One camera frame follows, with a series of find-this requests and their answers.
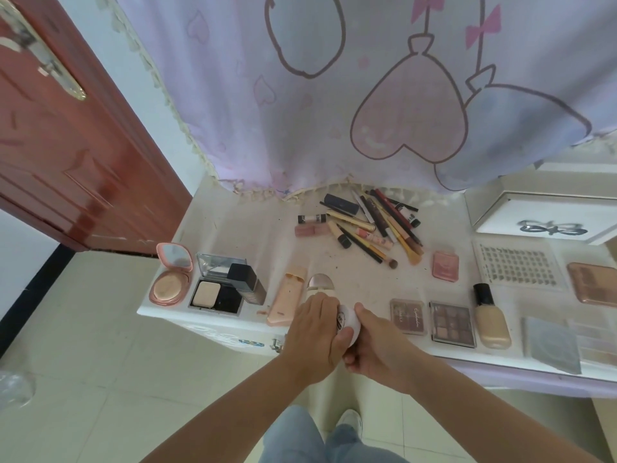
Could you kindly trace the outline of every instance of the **white shoe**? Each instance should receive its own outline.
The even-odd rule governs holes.
[[[348,409],[343,413],[336,425],[347,424],[353,427],[360,440],[362,440],[362,418],[353,409]]]

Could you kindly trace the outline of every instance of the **blue jeans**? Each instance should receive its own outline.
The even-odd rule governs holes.
[[[406,463],[395,453],[363,444],[346,424],[323,443],[313,418],[302,406],[289,406],[264,435],[259,463]]]

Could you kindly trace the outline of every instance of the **clear plastic bag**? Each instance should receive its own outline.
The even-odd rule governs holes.
[[[0,370],[0,412],[10,406],[28,404],[34,394],[34,380],[23,373]]]

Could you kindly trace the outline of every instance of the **foundation bottle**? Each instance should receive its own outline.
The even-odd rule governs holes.
[[[507,350],[512,345],[504,313],[495,305],[490,286],[480,283],[473,286],[478,306],[474,310],[480,341],[492,350]]]

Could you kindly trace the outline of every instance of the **pink compact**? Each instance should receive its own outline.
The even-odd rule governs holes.
[[[433,277],[454,283],[459,280],[459,256],[452,253],[433,254]]]
[[[156,252],[167,271],[152,283],[150,301],[157,305],[177,304],[184,299],[191,284],[191,254],[183,245],[173,243],[158,244]]]

